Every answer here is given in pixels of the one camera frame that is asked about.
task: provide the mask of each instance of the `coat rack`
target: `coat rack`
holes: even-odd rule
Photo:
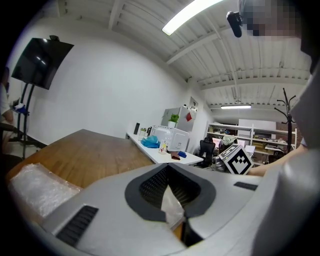
[[[276,107],[274,108],[275,110],[279,111],[280,113],[284,114],[285,118],[286,118],[286,122],[281,122],[282,124],[288,124],[288,146],[287,146],[287,149],[286,149],[286,153],[288,154],[291,150],[291,142],[292,142],[292,123],[296,123],[294,121],[292,121],[292,116],[290,114],[290,102],[293,98],[296,97],[296,95],[294,95],[289,101],[288,101],[288,98],[287,98],[287,94],[286,94],[286,90],[285,88],[283,88],[283,93],[284,93],[284,98],[285,98],[285,101],[284,100],[281,100],[281,99],[277,99],[277,102],[283,102],[285,104],[285,108],[286,108],[286,114],[284,112],[282,112],[281,110],[277,109]]]

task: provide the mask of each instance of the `wooden table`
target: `wooden table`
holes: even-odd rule
[[[37,163],[81,188],[104,177],[153,164],[129,139],[82,129],[22,161],[9,171],[7,182],[23,166]]]

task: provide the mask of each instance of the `black screen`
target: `black screen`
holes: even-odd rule
[[[32,38],[15,65],[12,77],[48,90],[72,47],[65,42]]]

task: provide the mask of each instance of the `white desk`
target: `white desk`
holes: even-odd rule
[[[147,156],[149,157],[155,164],[162,164],[162,163],[181,163],[185,165],[193,165],[199,162],[202,162],[203,159],[201,157],[195,156],[190,153],[186,153],[186,158],[180,157],[180,160],[174,160],[171,158],[169,153],[159,154],[158,148],[148,148],[141,144],[138,140],[138,135],[133,133],[127,132],[126,133],[130,139],[137,145],[137,147]]]

